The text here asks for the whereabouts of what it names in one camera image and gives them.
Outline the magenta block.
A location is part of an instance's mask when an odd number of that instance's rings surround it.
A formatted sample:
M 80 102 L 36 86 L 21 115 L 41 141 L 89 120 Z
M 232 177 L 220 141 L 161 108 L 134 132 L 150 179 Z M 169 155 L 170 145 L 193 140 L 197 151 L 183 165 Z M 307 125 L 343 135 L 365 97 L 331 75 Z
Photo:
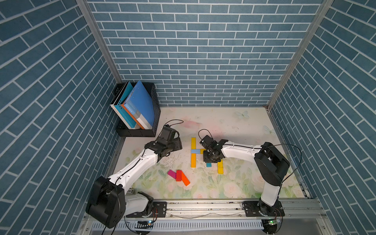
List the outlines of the magenta block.
M 169 170 L 167 172 L 168 176 L 172 177 L 173 179 L 176 179 L 176 172 L 173 170 Z

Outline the bright yellow long block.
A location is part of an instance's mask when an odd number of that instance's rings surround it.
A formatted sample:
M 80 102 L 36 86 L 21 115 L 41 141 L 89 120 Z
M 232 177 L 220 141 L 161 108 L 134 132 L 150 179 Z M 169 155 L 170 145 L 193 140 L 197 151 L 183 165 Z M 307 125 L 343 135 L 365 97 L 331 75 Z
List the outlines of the bright yellow long block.
M 217 173 L 224 174 L 223 161 L 217 163 Z

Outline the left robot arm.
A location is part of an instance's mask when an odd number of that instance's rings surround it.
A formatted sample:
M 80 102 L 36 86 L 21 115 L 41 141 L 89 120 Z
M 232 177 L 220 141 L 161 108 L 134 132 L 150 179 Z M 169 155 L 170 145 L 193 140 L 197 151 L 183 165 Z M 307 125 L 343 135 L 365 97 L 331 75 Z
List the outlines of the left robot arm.
M 127 195 L 127 192 L 149 168 L 182 148 L 179 132 L 165 125 L 156 140 L 147 143 L 140 155 L 127 166 L 107 178 L 101 176 L 94 181 L 86 213 L 107 228 L 114 228 L 125 216 L 134 213 L 150 216 L 153 197 L 142 192 Z

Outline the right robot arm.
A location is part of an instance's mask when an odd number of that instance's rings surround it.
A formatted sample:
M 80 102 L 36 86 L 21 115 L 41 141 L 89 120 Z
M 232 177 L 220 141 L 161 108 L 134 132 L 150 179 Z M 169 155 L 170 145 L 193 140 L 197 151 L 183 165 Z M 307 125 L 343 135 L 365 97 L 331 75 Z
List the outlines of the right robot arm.
M 285 212 L 278 200 L 290 162 L 276 148 L 265 142 L 261 146 L 246 146 L 228 140 L 215 141 L 206 135 L 200 144 L 205 149 L 203 160 L 206 163 L 220 163 L 224 158 L 236 158 L 255 163 L 264 180 L 263 190 L 258 201 L 244 201 L 241 204 L 247 217 L 284 217 Z

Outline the light blue short block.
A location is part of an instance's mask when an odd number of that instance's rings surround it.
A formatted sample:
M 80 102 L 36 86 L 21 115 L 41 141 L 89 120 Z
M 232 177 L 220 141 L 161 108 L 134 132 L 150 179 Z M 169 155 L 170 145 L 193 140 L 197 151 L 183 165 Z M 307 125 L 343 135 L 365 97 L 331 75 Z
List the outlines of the light blue short block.
M 191 154 L 201 154 L 201 150 L 200 149 L 192 149 Z

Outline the orange-yellow long block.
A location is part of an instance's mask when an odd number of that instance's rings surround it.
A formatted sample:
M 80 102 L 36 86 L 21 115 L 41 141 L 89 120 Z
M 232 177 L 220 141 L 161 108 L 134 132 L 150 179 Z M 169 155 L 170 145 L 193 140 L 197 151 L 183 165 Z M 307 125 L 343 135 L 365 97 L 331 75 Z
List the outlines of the orange-yellow long block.
M 191 168 L 196 168 L 196 154 L 191 154 Z

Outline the red block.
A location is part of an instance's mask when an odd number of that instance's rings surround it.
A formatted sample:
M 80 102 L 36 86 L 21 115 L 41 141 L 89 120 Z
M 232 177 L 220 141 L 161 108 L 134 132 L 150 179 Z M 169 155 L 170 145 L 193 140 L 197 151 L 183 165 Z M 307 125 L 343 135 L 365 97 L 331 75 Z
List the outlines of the red block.
M 176 171 L 176 181 L 177 182 L 181 182 L 182 181 L 182 171 L 181 170 L 177 170 Z

